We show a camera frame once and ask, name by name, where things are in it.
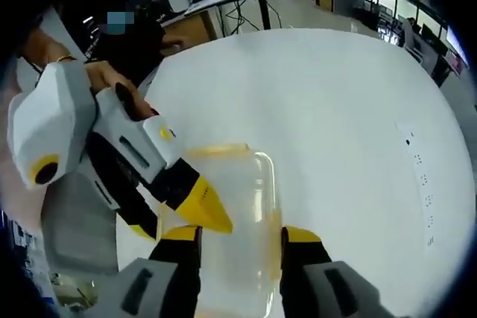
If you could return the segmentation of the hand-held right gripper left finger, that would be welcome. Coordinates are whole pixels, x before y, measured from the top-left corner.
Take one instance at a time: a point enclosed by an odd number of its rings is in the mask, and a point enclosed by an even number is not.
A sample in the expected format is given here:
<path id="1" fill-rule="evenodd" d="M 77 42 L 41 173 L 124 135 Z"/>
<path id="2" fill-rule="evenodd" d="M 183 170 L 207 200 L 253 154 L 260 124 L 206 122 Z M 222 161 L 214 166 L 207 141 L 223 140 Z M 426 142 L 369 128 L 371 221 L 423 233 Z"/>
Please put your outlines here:
<path id="1" fill-rule="evenodd" d="M 193 317 L 200 293 L 202 228 L 170 229 L 101 288 L 94 317 Z"/>

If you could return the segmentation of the person's left hand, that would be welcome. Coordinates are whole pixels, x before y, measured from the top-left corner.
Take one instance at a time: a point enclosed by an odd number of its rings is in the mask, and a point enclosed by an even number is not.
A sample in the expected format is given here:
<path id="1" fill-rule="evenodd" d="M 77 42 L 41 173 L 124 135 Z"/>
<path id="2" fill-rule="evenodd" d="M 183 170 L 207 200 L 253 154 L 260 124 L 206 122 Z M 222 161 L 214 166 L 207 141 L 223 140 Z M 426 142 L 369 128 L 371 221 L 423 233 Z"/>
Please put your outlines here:
<path id="1" fill-rule="evenodd" d="M 96 95 L 103 89 L 111 88 L 132 120 L 141 121 L 159 115 L 139 94 L 133 83 L 118 73 L 107 61 L 87 63 L 85 69 L 91 82 L 92 92 Z"/>

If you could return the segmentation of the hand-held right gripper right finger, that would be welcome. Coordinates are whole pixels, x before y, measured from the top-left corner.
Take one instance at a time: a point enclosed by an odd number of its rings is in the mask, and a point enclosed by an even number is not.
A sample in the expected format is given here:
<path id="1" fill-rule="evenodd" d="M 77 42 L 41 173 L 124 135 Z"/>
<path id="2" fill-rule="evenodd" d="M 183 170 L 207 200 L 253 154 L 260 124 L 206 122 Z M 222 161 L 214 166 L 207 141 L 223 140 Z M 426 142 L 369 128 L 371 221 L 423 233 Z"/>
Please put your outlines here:
<path id="1" fill-rule="evenodd" d="M 286 317 L 392 317 L 379 291 L 343 261 L 333 261 L 315 233 L 281 231 L 279 292 Z"/>

